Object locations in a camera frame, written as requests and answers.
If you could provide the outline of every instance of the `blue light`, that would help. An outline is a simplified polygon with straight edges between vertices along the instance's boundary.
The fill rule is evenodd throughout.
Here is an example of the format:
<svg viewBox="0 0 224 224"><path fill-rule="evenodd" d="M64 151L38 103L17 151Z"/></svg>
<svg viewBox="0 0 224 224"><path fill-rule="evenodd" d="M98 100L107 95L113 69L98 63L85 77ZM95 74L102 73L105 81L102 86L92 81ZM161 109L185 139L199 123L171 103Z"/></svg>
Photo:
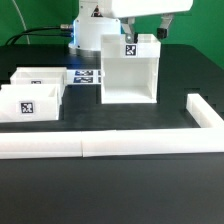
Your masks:
<svg viewBox="0 0 224 224"><path fill-rule="evenodd" d="M73 22L73 44L76 45L76 35L75 35L75 30L76 30L76 23L75 20Z"/></svg>

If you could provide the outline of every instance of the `white block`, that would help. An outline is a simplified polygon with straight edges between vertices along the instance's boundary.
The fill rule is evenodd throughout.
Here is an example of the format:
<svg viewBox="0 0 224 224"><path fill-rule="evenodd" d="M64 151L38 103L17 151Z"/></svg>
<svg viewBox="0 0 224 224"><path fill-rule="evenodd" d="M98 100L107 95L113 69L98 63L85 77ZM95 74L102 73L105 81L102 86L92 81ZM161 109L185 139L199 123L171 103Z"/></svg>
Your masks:
<svg viewBox="0 0 224 224"><path fill-rule="evenodd" d="M186 108L201 128L224 127L223 119L199 94L188 94Z"/></svg>
<svg viewBox="0 0 224 224"><path fill-rule="evenodd" d="M2 85L0 122L58 120L59 99L55 85Z"/></svg>
<svg viewBox="0 0 224 224"><path fill-rule="evenodd" d="M161 43L142 34L138 44L125 35L104 35L101 44L102 103L156 103Z"/></svg>
<svg viewBox="0 0 224 224"><path fill-rule="evenodd" d="M77 156L82 156L81 132L0 134L0 159Z"/></svg>
<svg viewBox="0 0 224 224"><path fill-rule="evenodd" d="M82 133L83 156L224 152L223 128Z"/></svg>
<svg viewBox="0 0 224 224"><path fill-rule="evenodd" d="M15 84L57 84L60 96L63 96L67 76L65 67L19 67L11 76L10 82Z"/></svg>

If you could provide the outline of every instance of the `white robot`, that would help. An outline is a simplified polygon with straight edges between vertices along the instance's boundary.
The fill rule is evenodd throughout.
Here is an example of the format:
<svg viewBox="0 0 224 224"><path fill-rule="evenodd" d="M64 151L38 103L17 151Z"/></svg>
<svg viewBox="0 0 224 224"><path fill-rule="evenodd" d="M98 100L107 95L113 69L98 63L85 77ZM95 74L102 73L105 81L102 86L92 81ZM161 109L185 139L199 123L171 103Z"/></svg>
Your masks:
<svg viewBox="0 0 224 224"><path fill-rule="evenodd" d="M70 51L82 56L98 56L101 35L120 34L121 26L126 42L137 43L133 28L135 17L146 15L162 15L157 37L166 38L173 13L188 11L192 4L193 0L79 0Z"/></svg>

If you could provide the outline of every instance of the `white box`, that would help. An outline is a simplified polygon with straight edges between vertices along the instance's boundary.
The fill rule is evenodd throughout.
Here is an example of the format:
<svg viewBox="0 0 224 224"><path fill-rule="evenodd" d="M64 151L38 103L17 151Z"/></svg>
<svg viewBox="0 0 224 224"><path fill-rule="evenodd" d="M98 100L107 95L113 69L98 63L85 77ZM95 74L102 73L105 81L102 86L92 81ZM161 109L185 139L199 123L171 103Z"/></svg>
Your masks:
<svg viewBox="0 0 224 224"><path fill-rule="evenodd" d="M59 98L55 85L2 85L0 122L58 120Z"/></svg>
<svg viewBox="0 0 224 224"><path fill-rule="evenodd" d="M65 67L19 67L11 76L10 82L15 84L57 84L62 97L65 90L67 68Z"/></svg>
<svg viewBox="0 0 224 224"><path fill-rule="evenodd" d="M151 34L140 34L137 44L125 35L101 39L101 102L156 103L161 43Z"/></svg>

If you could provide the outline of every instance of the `cable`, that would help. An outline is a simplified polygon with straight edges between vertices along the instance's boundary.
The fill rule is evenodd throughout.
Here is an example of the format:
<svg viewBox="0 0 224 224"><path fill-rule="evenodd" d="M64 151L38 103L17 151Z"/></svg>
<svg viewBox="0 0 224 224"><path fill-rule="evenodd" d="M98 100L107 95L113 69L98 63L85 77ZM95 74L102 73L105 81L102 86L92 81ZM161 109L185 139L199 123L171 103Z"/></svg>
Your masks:
<svg viewBox="0 0 224 224"><path fill-rule="evenodd" d="M21 34L16 35L17 37L14 38L14 40L11 42L11 44L15 44L16 41L23 36L24 33L31 33L35 31L44 31L44 30L59 30L60 26L47 26L47 27L37 27L37 28L31 28L28 30L23 31Z"/></svg>
<svg viewBox="0 0 224 224"><path fill-rule="evenodd" d="M19 7L18 7L16 1L15 1L15 0L12 0L12 3L14 4L14 6L15 6L15 8L16 8L16 11L17 11L18 14L19 14L19 17L20 17L20 19L21 19L21 22L22 22L22 25L23 25L24 30L27 30L27 28L26 28L26 23L25 23L25 21L24 21L24 19L23 19L23 15L22 15L22 13L20 12L20 9L19 9ZM27 38L27 43L30 44L29 36L27 36L26 38Z"/></svg>
<svg viewBox="0 0 224 224"><path fill-rule="evenodd" d="M9 38L9 39L6 41L5 45L8 45L8 43L9 43L11 40L13 40L13 39L15 39L15 38L17 38L17 37L20 38L21 36L72 37L72 35L73 35L72 33L60 33L60 34L21 33L21 34L19 34L19 35L15 35L15 36Z"/></svg>

